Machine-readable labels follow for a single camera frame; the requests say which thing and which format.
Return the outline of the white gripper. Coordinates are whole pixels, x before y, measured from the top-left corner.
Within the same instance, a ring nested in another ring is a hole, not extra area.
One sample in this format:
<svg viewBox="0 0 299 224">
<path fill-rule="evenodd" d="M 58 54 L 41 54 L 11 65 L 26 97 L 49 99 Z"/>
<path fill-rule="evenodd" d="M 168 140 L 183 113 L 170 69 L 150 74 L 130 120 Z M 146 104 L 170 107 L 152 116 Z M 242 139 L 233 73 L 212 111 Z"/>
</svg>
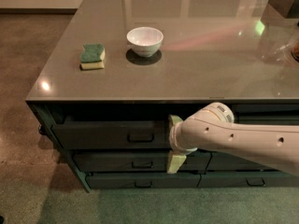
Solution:
<svg viewBox="0 0 299 224">
<path fill-rule="evenodd" d="M 171 150 L 168 153 L 167 172 L 175 174 L 182 164 L 186 161 L 186 156 L 197 150 L 196 147 L 189 147 L 182 133 L 183 119 L 177 115 L 168 117 L 169 124 L 172 126 L 169 133 L 169 143 Z"/>
</svg>

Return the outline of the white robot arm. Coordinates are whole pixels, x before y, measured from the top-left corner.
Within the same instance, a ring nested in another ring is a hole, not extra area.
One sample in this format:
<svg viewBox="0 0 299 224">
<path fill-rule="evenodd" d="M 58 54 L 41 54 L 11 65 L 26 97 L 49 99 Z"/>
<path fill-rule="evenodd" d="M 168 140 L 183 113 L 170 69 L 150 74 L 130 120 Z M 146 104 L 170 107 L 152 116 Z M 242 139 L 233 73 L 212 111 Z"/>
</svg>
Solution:
<svg viewBox="0 0 299 224">
<path fill-rule="evenodd" d="M 222 152 L 299 176 L 299 127 L 237 124 L 231 109 L 212 103 L 186 119 L 169 117 L 167 172 L 176 173 L 198 149 Z"/>
</svg>

